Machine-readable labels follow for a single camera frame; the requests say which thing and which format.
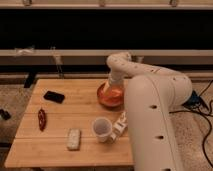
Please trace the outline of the translucent amber gripper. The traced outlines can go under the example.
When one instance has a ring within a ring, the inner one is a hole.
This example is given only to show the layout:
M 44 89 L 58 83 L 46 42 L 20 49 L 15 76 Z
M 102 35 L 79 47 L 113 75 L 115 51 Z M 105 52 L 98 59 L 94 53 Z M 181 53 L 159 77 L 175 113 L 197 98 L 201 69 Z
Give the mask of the translucent amber gripper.
M 107 98 L 121 98 L 124 93 L 124 87 L 120 84 L 110 84 L 109 81 L 105 83 L 104 95 Z

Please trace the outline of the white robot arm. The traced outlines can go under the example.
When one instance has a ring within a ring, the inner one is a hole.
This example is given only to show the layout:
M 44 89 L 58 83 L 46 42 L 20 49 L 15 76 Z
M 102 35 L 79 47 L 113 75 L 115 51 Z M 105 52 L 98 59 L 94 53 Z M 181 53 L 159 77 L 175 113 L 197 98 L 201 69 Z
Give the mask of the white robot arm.
M 107 58 L 109 83 L 129 77 L 124 110 L 134 171 L 184 171 L 169 111 L 192 94 L 192 82 L 182 72 L 136 63 L 128 52 Z

